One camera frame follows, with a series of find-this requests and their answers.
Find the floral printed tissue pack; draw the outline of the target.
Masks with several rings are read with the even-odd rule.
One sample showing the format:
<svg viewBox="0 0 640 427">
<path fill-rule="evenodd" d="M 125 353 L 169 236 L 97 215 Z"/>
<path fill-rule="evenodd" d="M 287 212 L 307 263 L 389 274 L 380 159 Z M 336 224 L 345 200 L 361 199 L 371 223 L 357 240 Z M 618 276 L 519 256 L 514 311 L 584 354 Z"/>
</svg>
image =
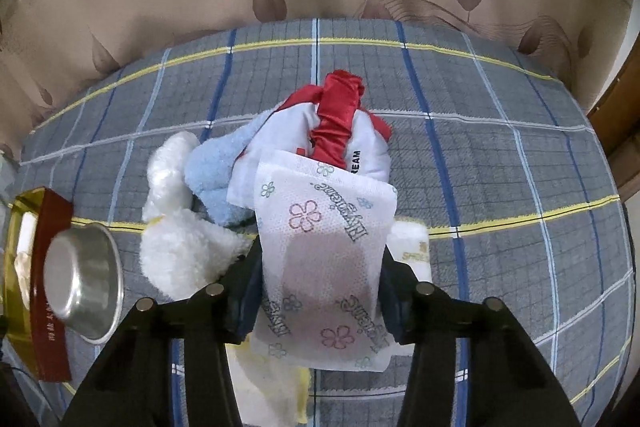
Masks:
<svg viewBox="0 0 640 427">
<path fill-rule="evenodd" d="M 394 342 L 378 306 L 395 189 L 275 150 L 254 186 L 262 304 L 250 347 L 325 371 L 383 372 Z"/>
</svg>

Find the red white satin eye mask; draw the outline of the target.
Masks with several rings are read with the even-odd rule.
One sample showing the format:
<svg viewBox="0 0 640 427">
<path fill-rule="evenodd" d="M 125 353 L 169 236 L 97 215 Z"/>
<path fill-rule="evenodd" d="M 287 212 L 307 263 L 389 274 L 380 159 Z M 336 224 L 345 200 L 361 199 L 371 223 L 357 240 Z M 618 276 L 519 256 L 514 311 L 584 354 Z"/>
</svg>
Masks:
<svg viewBox="0 0 640 427">
<path fill-rule="evenodd" d="M 392 129 L 361 105 L 363 80 L 346 70 L 326 75 L 321 86 L 294 91 L 250 134 L 235 159 L 227 202 L 253 208 L 256 171 L 263 153 L 272 150 L 304 156 L 320 176 L 333 168 L 381 182 L 390 179 L 388 141 Z"/>
</svg>

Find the white towel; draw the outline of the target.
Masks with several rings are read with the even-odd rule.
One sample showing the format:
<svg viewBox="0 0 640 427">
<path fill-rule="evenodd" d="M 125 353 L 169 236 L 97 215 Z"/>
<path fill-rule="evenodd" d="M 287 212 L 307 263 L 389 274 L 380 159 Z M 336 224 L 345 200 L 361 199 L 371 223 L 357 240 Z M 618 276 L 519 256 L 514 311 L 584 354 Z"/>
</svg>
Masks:
<svg viewBox="0 0 640 427">
<path fill-rule="evenodd" d="M 393 258 L 409 265 L 421 282 L 431 282 L 430 234 L 422 221 L 398 217 L 394 220 L 386 245 Z"/>
</svg>

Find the white fluffy plush slipper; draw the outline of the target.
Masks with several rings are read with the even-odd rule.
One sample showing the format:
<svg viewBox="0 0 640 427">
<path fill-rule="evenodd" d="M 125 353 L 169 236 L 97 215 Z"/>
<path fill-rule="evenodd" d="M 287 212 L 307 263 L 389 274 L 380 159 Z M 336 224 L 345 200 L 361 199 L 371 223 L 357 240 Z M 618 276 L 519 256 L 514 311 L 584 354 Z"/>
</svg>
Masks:
<svg viewBox="0 0 640 427">
<path fill-rule="evenodd" d="M 163 295 L 186 299 L 217 282 L 252 243 L 246 235 L 214 225 L 189 209 L 178 209 L 146 226 L 140 268 Z"/>
</svg>

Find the white yellow cloth stack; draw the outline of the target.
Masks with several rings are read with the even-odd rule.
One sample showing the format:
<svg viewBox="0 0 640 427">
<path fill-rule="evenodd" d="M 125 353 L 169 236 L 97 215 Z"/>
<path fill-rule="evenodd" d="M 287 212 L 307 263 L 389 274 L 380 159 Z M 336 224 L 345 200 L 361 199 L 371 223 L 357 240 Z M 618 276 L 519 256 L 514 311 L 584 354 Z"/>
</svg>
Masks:
<svg viewBox="0 0 640 427">
<path fill-rule="evenodd" d="M 227 345 L 241 421 L 250 426 L 299 426 L 308 421 L 309 369 L 256 355 L 250 343 Z"/>
</svg>

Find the white fluffy plush sock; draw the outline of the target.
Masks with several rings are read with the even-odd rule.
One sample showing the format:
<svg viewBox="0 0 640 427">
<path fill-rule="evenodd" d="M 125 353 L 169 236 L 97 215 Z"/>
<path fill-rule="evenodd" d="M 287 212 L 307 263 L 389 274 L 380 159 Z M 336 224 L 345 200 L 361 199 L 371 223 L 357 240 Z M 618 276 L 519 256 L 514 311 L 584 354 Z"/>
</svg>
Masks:
<svg viewBox="0 0 640 427">
<path fill-rule="evenodd" d="M 171 135 L 150 157 L 146 167 L 149 193 L 142 208 L 142 220 L 150 223 L 176 210 L 190 208 L 193 193 L 184 181 L 184 169 L 200 144 L 189 131 Z"/>
</svg>

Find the light blue fluffy towel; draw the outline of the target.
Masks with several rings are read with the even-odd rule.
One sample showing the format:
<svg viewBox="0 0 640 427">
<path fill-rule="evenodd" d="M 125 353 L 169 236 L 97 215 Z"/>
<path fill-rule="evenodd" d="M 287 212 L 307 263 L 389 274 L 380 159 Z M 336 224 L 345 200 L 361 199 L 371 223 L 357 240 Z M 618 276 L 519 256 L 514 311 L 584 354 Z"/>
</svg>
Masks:
<svg viewBox="0 0 640 427">
<path fill-rule="evenodd" d="M 209 138 L 189 155 L 184 182 L 216 225 L 237 227 L 253 216 L 252 210 L 229 204 L 227 192 L 235 161 L 272 113 L 273 109 L 264 110 L 238 129 Z"/>
</svg>

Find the steel bowl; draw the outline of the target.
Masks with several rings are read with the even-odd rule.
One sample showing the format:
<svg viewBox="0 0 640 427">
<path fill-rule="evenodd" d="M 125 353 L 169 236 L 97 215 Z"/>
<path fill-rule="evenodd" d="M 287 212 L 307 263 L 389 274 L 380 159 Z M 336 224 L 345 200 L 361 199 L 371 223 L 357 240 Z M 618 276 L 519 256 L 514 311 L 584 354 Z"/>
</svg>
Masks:
<svg viewBox="0 0 640 427">
<path fill-rule="evenodd" d="M 56 234 L 44 258 L 43 287 L 65 327 L 93 345 L 106 343 L 124 302 L 124 270 L 111 232 L 89 223 Z"/>
</svg>

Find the grey plaid bed sheet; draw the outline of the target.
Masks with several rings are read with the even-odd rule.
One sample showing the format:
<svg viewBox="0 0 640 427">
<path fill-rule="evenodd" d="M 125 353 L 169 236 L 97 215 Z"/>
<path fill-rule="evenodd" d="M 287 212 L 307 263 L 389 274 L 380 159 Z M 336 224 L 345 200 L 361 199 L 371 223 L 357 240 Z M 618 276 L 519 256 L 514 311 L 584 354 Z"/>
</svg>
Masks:
<svg viewBox="0 0 640 427">
<path fill-rule="evenodd" d="M 364 83 L 392 128 L 401 216 L 430 231 L 436 284 L 501 298 L 585 426 L 613 398 L 634 331 L 624 210 L 600 143 L 550 72 L 444 25 L 294 20 L 168 44 L 79 93 L 23 144 L 14 193 L 46 186 L 114 232 L 125 300 L 138 265 L 145 168 L 171 133 L 230 132 L 329 72 Z"/>
</svg>

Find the red gold gift box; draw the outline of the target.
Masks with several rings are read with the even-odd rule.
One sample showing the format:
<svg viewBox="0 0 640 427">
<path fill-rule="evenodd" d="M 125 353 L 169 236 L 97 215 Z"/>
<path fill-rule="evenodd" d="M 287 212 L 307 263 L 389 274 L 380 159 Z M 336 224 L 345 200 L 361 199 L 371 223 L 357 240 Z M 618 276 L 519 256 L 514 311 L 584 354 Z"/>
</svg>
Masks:
<svg viewBox="0 0 640 427">
<path fill-rule="evenodd" d="M 10 207 L 3 261 L 6 337 L 40 381 L 70 381 L 64 324 L 44 291 L 44 260 L 54 236 L 72 224 L 73 204 L 40 186 L 17 195 Z"/>
</svg>

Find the brown wooden door frame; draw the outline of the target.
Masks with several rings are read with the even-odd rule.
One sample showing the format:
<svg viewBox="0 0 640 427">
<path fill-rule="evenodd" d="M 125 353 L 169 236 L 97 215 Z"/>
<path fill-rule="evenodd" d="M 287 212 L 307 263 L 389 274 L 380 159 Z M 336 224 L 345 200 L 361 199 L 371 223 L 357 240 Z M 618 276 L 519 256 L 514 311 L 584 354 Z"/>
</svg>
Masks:
<svg viewBox="0 0 640 427">
<path fill-rule="evenodd" d="M 639 192 L 639 40 L 588 118 L 596 130 L 620 198 L 626 202 Z"/>
</svg>

